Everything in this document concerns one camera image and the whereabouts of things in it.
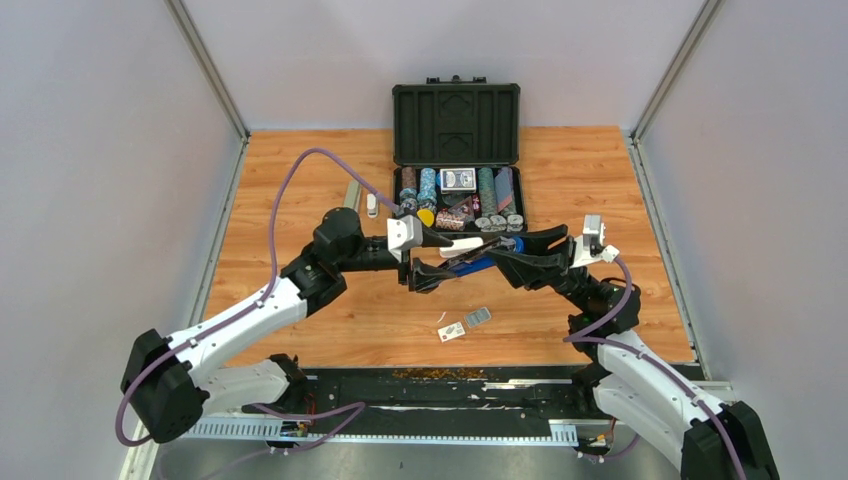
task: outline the metal frame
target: metal frame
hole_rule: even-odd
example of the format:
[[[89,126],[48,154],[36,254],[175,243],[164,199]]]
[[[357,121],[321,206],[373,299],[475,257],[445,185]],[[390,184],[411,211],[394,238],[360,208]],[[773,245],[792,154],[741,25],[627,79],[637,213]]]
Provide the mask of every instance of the metal frame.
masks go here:
[[[147,435],[147,429],[139,421],[132,438],[138,439],[145,435]],[[158,452],[159,444],[155,442],[147,442],[144,445],[127,450],[127,456],[124,457],[124,464],[121,467],[121,473],[118,475],[118,479],[149,480],[150,474],[153,472],[153,465],[156,463],[156,454]]]
[[[693,327],[689,308],[686,306],[686,299],[688,298],[688,295],[684,292],[680,283],[680,277],[677,275],[677,268],[675,267],[677,264],[675,261],[676,257],[672,253],[674,250],[671,248],[668,236],[666,235],[665,224],[662,221],[662,215],[660,215],[659,207],[657,206],[656,199],[654,198],[654,192],[651,189],[653,177],[645,165],[644,159],[641,155],[641,149],[636,147],[633,143],[630,133],[626,130],[622,130],[622,137],[624,137],[624,143],[627,146],[630,163],[633,165],[633,172],[636,174],[636,182],[639,184],[639,189],[642,191],[642,200],[645,204],[645,209],[648,212],[648,219],[651,221],[651,228],[653,229],[654,237],[656,237],[657,240],[660,257],[662,258],[666,274],[668,275],[668,283],[671,286],[671,291],[674,294],[674,300],[677,303],[677,310],[680,312],[680,320],[683,322],[683,328],[686,330],[686,336],[689,338],[689,347],[692,349],[695,356],[695,362],[704,371],[704,375],[707,378],[712,378],[710,376],[707,363],[704,361],[700,346],[698,345],[698,335]]]
[[[305,437],[288,435],[284,424],[291,423],[270,415],[213,415],[204,417],[180,438],[226,440],[262,440],[266,442],[314,442],[323,435],[310,433]],[[348,435],[338,434],[328,442],[381,443],[412,445],[498,445],[576,447],[577,427],[559,420],[549,421],[551,433],[545,437],[473,437],[432,435]]]
[[[206,267],[203,270],[203,276],[201,277],[197,297],[194,300],[194,306],[192,307],[191,315],[186,325],[187,327],[197,325],[203,321],[203,313],[206,311],[206,303],[209,301],[209,290],[212,288],[212,280],[215,278],[215,270],[218,268],[218,259],[221,256],[224,235],[227,233],[227,226],[230,224],[230,214],[232,213],[233,203],[236,200],[236,191],[238,190],[241,174],[244,171],[244,161],[247,158],[247,148],[249,146],[250,139],[244,139],[238,160],[236,160],[233,167],[233,174],[230,177],[230,184],[227,187],[227,196],[224,197],[221,216],[218,219],[218,228],[215,230],[215,237],[212,241],[212,247],[209,250]]]
[[[209,81],[209,86],[212,87],[212,91],[215,92],[215,96],[218,97],[218,102],[221,103],[221,107],[227,114],[227,118],[230,119],[230,123],[233,124],[233,128],[236,130],[236,133],[243,142],[247,141],[247,138],[250,136],[250,131],[247,129],[247,125],[245,125],[244,120],[242,120],[241,114],[239,114],[238,108],[236,108],[236,104],[233,101],[232,96],[230,96],[230,93],[227,91],[227,87],[224,85],[224,81],[221,79],[221,74],[218,73],[218,69],[215,67],[215,63],[212,61],[209,51],[206,50],[206,46],[203,44],[203,40],[200,38],[200,33],[198,33],[197,27],[194,25],[194,21],[192,21],[191,15],[188,13],[188,9],[183,3],[183,0],[165,0],[165,5],[168,6],[168,10],[170,10],[171,15],[173,15],[174,22],[176,22],[177,26],[180,28],[180,31],[191,49],[191,53],[194,54],[194,58],[197,59],[200,69]]]
[[[638,143],[639,140],[645,137],[645,133],[648,131],[648,128],[650,128],[660,106],[662,106],[662,103],[665,100],[666,95],[668,95],[668,92],[674,85],[675,80],[677,80],[678,74],[683,70],[683,67],[689,60],[689,56],[704,36],[704,32],[706,32],[707,27],[710,26],[710,22],[712,22],[712,19],[715,18],[715,14],[718,12],[718,9],[722,4],[724,4],[724,0],[704,1],[704,4],[701,6],[701,10],[698,12],[698,15],[695,16],[695,21],[686,33],[686,37],[683,39],[683,43],[680,45],[677,53],[675,53],[671,64],[665,71],[665,74],[663,75],[662,80],[660,80],[659,85],[657,85],[656,90],[654,90],[653,95],[651,95],[651,99],[648,101],[647,106],[645,106],[645,110],[639,117],[639,121],[637,121],[636,126],[633,127],[633,134],[631,138],[633,138],[635,143]]]
[[[645,138],[645,135],[648,133],[648,130],[653,124],[663,102],[674,87],[680,72],[683,71],[692,55],[692,52],[703,38],[705,32],[712,23],[712,20],[715,18],[723,4],[724,0],[704,0],[704,3],[701,5],[701,9],[698,11],[698,14],[695,16],[695,20],[692,22],[692,26],[689,28],[689,31],[683,39],[683,43],[680,45],[680,48],[678,48],[674,58],[668,66],[668,69],[666,69],[662,80],[660,80],[660,83],[651,95],[651,99],[648,101],[642,115],[636,122],[636,126],[632,131],[622,130],[622,136],[624,137],[625,144],[627,145],[630,161],[633,164],[633,171],[636,173],[636,180],[639,183],[639,188],[642,190],[642,198],[648,211],[648,218],[651,221],[651,227],[653,228],[654,235],[657,238],[657,246],[660,250],[660,256],[665,264],[669,284],[671,285],[672,292],[674,293],[674,299],[677,302],[677,309],[680,312],[680,317],[683,321],[683,327],[686,330],[686,335],[689,337],[689,345],[695,354],[695,360],[699,363],[707,378],[712,378],[709,363],[704,358],[698,344],[698,327],[695,326],[696,322],[692,321],[692,316],[686,304],[686,299],[689,298],[689,292],[686,289],[685,284],[681,283],[680,277],[677,274],[676,265],[680,263],[679,258],[675,253],[671,240],[666,234],[667,229],[662,220],[663,215],[661,208],[654,197],[651,187],[654,177],[651,174],[649,162],[647,161],[645,152],[642,149],[642,139]]]

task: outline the gray wall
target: gray wall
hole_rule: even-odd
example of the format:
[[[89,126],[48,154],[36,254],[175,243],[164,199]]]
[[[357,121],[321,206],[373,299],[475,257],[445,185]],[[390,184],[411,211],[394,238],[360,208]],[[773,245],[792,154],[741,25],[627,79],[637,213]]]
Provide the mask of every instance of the gray wall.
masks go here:
[[[631,127],[702,0],[187,0],[254,129],[391,126],[391,87],[522,87],[525,125]]]
[[[644,142],[716,376],[784,478],[844,478],[848,3],[726,2]]]
[[[0,477],[116,478],[127,354],[187,321],[237,150],[164,2],[0,4]]]

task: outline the wooden floor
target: wooden floor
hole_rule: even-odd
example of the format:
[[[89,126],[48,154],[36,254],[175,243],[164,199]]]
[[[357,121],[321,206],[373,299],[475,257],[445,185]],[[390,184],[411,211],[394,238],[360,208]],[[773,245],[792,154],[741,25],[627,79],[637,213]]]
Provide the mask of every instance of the wooden floor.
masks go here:
[[[210,294],[206,318],[268,280],[266,229],[274,194],[295,158],[321,146],[339,154],[369,182],[390,192],[392,136],[388,130],[255,133]],[[530,128],[521,132],[520,161],[531,230],[565,223],[579,235],[586,213],[601,213],[607,243],[621,255],[642,289],[639,333],[667,361],[692,353],[630,161],[617,128]],[[343,203],[350,178],[330,160],[303,163],[286,191],[277,218],[281,265],[311,241],[323,214]],[[366,235],[384,235],[387,209],[369,219]],[[438,254],[413,253],[431,264]],[[598,278],[620,276],[614,265],[590,267]],[[530,365],[585,363],[564,345],[567,315],[576,309],[550,289],[513,290],[497,269],[412,294],[391,272],[347,273],[348,291],[312,317],[277,331],[235,358],[258,362],[274,353],[297,354],[304,366]],[[492,319],[461,338],[441,343],[439,327],[479,307]],[[444,320],[437,324],[442,312]]]

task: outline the black carrying case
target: black carrying case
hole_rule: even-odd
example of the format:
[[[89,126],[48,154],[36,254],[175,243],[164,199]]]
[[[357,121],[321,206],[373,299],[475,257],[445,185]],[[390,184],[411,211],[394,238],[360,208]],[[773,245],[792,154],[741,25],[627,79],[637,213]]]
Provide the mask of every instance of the black carrying case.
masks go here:
[[[461,81],[454,76],[443,82],[428,78],[424,85],[395,85],[394,100],[394,201],[400,204],[401,169],[414,167],[420,183],[421,169],[442,167],[490,167],[495,176],[508,166],[513,170],[516,213],[527,212],[518,162],[518,84],[489,84],[485,77]],[[449,208],[436,187],[436,212]],[[433,227],[439,233],[467,237],[480,233],[473,223],[456,232]]]

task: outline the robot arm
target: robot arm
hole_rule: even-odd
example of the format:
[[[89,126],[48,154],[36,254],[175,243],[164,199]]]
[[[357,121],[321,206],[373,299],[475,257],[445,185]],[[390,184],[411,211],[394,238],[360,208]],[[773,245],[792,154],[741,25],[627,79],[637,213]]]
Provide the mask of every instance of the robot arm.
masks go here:
[[[387,235],[366,238],[353,210],[328,212],[314,231],[313,242],[282,269],[265,296],[266,285],[214,318],[162,338],[155,330],[138,337],[121,384],[128,386],[157,358],[186,341],[178,352],[145,378],[130,403],[152,438],[171,441],[197,420],[215,412],[252,403],[279,403],[305,375],[297,359],[275,355],[249,367],[222,365],[269,333],[298,322],[331,303],[347,288],[343,272],[396,270],[398,282],[410,291],[429,293],[442,281],[496,266],[514,288],[551,287],[579,310],[568,318],[574,335],[598,322],[625,296],[611,280],[598,281],[587,266],[612,262],[618,250],[604,245],[604,224],[598,215],[586,217],[583,234],[573,238],[564,225],[549,230],[495,236],[481,247],[434,267],[411,259],[415,247],[447,247],[452,242],[424,227],[412,215],[387,221]],[[196,341],[195,337],[255,304],[238,322]],[[777,471],[756,413],[743,402],[728,406],[676,374],[676,381],[644,360],[666,365],[632,330],[638,325],[640,290],[633,286],[615,316],[592,332],[593,337],[627,345],[638,354],[609,344],[575,343],[592,363],[575,375],[587,404],[626,422],[657,447],[683,478],[732,479],[727,451],[708,415],[695,400],[727,425],[748,478],[776,479]],[[695,400],[681,385],[697,392]]]
[[[164,338],[156,330],[140,335],[121,382],[124,393],[154,361],[172,355],[141,381],[130,398],[153,440],[174,440],[204,415],[284,400],[306,379],[296,359],[275,355],[248,367],[222,366],[271,332],[303,320],[341,295],[347,288],[342,272],[397,270],[399,281],[406,284],[413,263],[411,248],[452,244],[411,216],[388,220],[387,234],[366,238],[356,212],[333,209],[315,229],[313,241],[282,269],[270,294],[265,285],[199,325]],[[433,270],[420,262],[415,265],[417,272]],[[201,336],[243,312],[247,313],[238,321]],[[185,343],[189,347],[174,354]]]

